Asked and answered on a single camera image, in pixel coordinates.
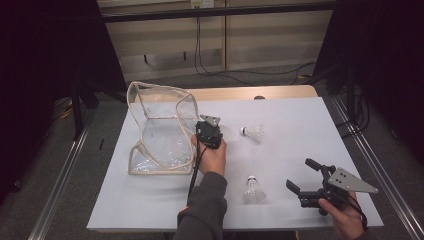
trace wire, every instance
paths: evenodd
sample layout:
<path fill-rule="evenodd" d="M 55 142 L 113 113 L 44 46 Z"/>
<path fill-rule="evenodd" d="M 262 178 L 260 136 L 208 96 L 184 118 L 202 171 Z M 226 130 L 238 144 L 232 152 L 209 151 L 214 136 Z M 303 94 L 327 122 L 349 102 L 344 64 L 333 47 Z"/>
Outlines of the wire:
<path fill-rule="evenodd" d="M 361 117 L 361 123 L 359 125 L 361 125 L 362 122 L 364 121 L 364 112 L 363 112 L 363 108 L 362 108 L 362 104 L 361 104 L 363 95 L 361 94 L 361 95 L 357 95 L 355 97 L 358 97 L 358 96 L 359 96 L 359 101 L 356 104 L 356 112 L 355 112 L 354 118 L 353 119 L 349 119 L 349 120 L 347 120 L 345 122 L 336 123 L 335 125 L 336 125 L 337 128 L 342 127 L 342 126 L 344 126 L 344 125 L 346 125 L 348 123 L 357 124 L 358 117 Z"/>
<path fill-rule="evenodd" d="M 200 153 L 200 141 L 199 141 L 199 137 L 196 135 L 197 138 L 197 146 L 196 146 L 196 163 L 195 166 L 193 168 L 193 175 L 191 176 L 191 181 L 190 181 L 190 187 L 188 189 L 188 196 L 187 196 L 187 200 L 191 195 L 191 191 L 193 190 L 194 187 L 194 183 L 196 182 L 196 177 L 197 177 L 197 172 L 199 171 L 199 166 L 200 166 L 200 162 L 202 161 L 202 157 L 203 154 L 205 153 L 206 149 L 208 149 L 208 147 L 205 147 L 205 149 L 203 149 L 202 153 Z"/>
<path fill-rule="evenodd" d="M 367 112 L 367 114 L 366 114 L 366 120 L 365 120 L 365 111 L 362 109 L 362 99 L 365 99 L 365 106 L 366 106 L 366 112 Z M 355 136 L 355 135 L 363 132 L 368 127 L 368 125 L 370 123 L 371 114 L 370 114 L 370 107 L 369 107 L 368 99 L 365 98 L 365 97 L 363 97 L 363 95 L 361 95 L 361 98 L 360 98 L 359 103 L 361 104 L 360 105 L 360 109 L 361 109 L 360 111 L 362 112 L 362 114 L 361 114 L 362 115 L 361 122 L 357 126 L 355 126 L 355 128 L 352 129 L 351 132 L 349 132 L 349 133 L 341 136 L 342 139 L 345 139 L 345 138 L 350 137 L 350 136 Z"/>
<path fill-rule="evenodd" d="M 246 84 L 246 85 L 248 85 L 248 86 L 254 86 L 253 84 L 251 84 L 251 83 L 248 83 L 248 82 L 245 82 L 245 81 L 242 81 L 242 80 L 240 80 L 240 79 L 237 79 L 237 78 L 235 78 L 235 77 L 231 77 L 231 76 L 227 76 L 227 75 L 222 75 L 221 73 L 211 73 L 211 72 L 208 72 L 206 69 L 205 69 L 205 67 L 203 67 L 203 64 L 202 64 L 202 56 L 201 56 L 201 54 L 200 54 L 200 19 L 199 18 L 197 18 L 197 42 L 196 42 L 196 50 L 195 50 L 195 54 L 194 54 L 194 68 L 196 69 L 196 72 L 197 72 L 197 74 L 199 74 L 200 76 L 205 76 L 205 77 L 210 77 L 210 76 L 222 76 L 222 77 L 226 77 L 226 78 L 231 78 L 231 79 L 233 79 L 233 80 L 236 80 L 237 82 L 239 82 L 239 83 L 242 83 L 242 84 Z M 205 71 L 206 72 L 206 74 L 204 74 L 204 73 L 200 73 L 199 72 L 199 70 L 197 69 L 197 55 L 199 55 L 199 60 L 200 60 L 200 66 L 202 67 L 202 69 L 203 69 L 203 71 Z"/>
<path fill-rule="evenodd" d="M 168 240 L 169 239 L 169 232 L 164 232 L 163 237 L 165 238 L 165 240 Z"/>
<path fill-rule="evenodd" d="M 359 214 L 361 214 L 361 222 L 362 222 L 362 227 L 364 228 L 364 231 L 366 231 L 368 229 L 368 219 L 367 216 L 365 215 L 365 213 L 362 211 L 361 206 L 359 205 L 358 201 L 353 198 L 352 196 L 349 195 L 350 199 L 352 199 L 355 204 L 351 203 L 350 201 L 340 197 L 338 194 L 333 194 L 332 196 L 336 197 L 337 199 L 343 201 L 344 203 L 346 203 L 347 205 L 349 205 L 349 207 L 353 208 L 356 212 L 358 212 Z"/>
<path fill-rule="evenodd" d="M 60 101 L 60 99 L 59 99 L 59 100 L 57 100 L 57 101 L 54 103 L 54 108 L 58 108 L 58 107 L 62 106 L 64 103 L 68 102 L 70 99 L 71 99 L 70 97 L 67 97 L 67 98 L 65 98 L 65 99 L 64 99 L 61 103 L 58 103 L 58 102 Z"/>
<path fill-rule="evenodd" d="M 227 77 L 227 78 L 231 78 L 237 82 L 249 85 L 249 86 L 254 86 L 251 83 L 242 81 L 240 79 L 237 79 L 235 77 L 231 77 L 228 75 L 224 75 L 225 73 L 250 73 L 250 74 L 259 74 L 259 75 L 268 75 L 268 76 L 275 76 L 275 75 L 284 75 L 284 74 L 289 74 L 292 72 L 296 72 L 298 73 L 299 70 L 301 70 L 302 68 L 309 66 L 309 65 L 313 65 L 316 64 L 315 61 L 310 61 L 308 63 L 305 63 L 295 69 L 291 69 L 288 71 L 284 71 L 284 72 L 276 72 L 276 73 L 265 73 L 265 72 L 257 72 L 257 71 L 249 71 L 249 70 L 229 70 L 229 71 L 219 71 L 219 72 L 209 72 L 208 70 L 206 70 L 206 68 L 203 66 L 203 62 L 202 62 L 202 56 L 201 56 L 201 47 L 200 47 L 200 42 L 201 42 L 201 37 L 200 37 L 200 18 L 197 18 L 197 34 L 196 34 L 196 50 L 195 50 L 195 55 L 194 55 L 194 67 L 196 69 L 196 72 L 200 75 L 200 76 L 222 76 L 222 77 Z M 199 63 L 200 63 L 200 67 L 203 69 L 203 71 L 205 73 L 201 73 L 199 72 L 198 68 L 197 68 L 197 57 L 199 57 Z M 295 78 L 295 80 L 290 84 L 293 85 L 297 80 L 297 76 Z"/>

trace person's hand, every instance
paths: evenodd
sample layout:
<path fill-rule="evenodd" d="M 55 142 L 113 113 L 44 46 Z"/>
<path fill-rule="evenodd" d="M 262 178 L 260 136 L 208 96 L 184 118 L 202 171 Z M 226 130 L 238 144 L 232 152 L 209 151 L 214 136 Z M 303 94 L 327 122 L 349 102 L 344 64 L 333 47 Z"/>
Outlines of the person's hand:
<path fill-rule="evenodd" d="M 191 136 L 191 143 L 197 147 L 196 135 Z M 202 153 L 205 148 L 206 146 L 200 142 L 200 153 Z M 218 149 L 206 149 L 200 162 L 200 172 L 203 174 L 207 172 L 216 172 L 221 176 L 224 176 L 225 163 L 227 161 L 225 156 L 226 149 L 227 143 L 224 141 L 224 139 L 221 140 L 221 145 Z"/>
<path fill-rule="evenodd" d="M 349 192 L 349 195 L 356 200 L 354 192 Z M 357 206 L 352 199 L 349 198 L 349 201 Z M 334 230 L 341 240 L 355 239 L 364 233 L 361 214 L 352 207 L 347 206 L 346 209 L 340 211 L 324 198 L 319 199 L 318 203 L 333 217 Z"/>

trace handheld controller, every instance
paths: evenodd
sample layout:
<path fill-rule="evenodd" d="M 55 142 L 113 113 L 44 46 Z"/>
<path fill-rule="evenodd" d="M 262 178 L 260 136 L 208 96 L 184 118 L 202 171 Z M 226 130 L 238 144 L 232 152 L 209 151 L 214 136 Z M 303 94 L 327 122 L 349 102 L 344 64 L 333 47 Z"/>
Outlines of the handheld controller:
<path fill-rule="evenodd" d="M 206 115 L 200 115 L 200 117 L 205 121 L 198 121 L 196 124 L 197 139 L 208 148 L 218 149 L 223 136 L 218 126 L 221 119 Z"/>

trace transparent plastic container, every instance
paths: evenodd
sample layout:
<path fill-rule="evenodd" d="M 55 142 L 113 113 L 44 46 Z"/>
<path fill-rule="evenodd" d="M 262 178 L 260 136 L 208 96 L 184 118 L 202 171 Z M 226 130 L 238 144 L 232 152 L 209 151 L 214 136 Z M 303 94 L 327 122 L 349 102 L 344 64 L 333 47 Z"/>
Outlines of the transparent plastic container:
<path fill-rule="evenodd" d="M 190 173 L 195 153 L 190 138 L 199 119 L 193 95 L 180 88 L 132 82 L 127 102 L 140 129 L 128 173 Z"/>

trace table surface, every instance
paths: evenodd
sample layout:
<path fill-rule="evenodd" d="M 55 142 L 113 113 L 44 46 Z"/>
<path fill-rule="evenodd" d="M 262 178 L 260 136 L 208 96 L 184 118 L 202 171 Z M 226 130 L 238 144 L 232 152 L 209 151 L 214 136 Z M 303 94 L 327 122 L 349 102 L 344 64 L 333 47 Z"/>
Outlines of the table surface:
<path fill-rule="evenodd" d="M 330 217 L 321 217 L 317 209 L 301 208 L 297 196 L 285 188 L 287 178 L 301 188 L 309 187 L 305 190 L 322 187 L 321 174 L 314 174 L 304 164 L 307 157 L 326 165 L 342 164 L 359 176 L 325 104 L 313 87 L 190 91 L 198 100 L 199 109 L 207 109 L 209 115 L 221 115 L 221 125 L 227 129 L 239 129 L 240 119 L 245 119 L 244 124 L 260 122 L 265 126 L 266 137 L 260 145 L 252 144 L 234 131 L 224 132 L 229 146 L 226 170 L 229 207 L 224 219 L 225 229 L 289 230 L 331 226 Z M 256 96 L 268 100 L 253 101 Z M 252 117 L 252 111 L 260 114 Z M 138 131 L 134 131 L 138 126 L 131 122 L 133 119 L 127 114 L 87 228 L 100 232 L 174 231 L 176 214 L 185 205 L 191 175 L 128 175 L 128 150 L 138 138 Z M 258 177 L 267 194 L 265 204 L 242 203 L 245 182 L 250 174 Z M 369 195 L 359 194 L 358 200 L 368 213 L 370 225 L 382 226 Z"/>

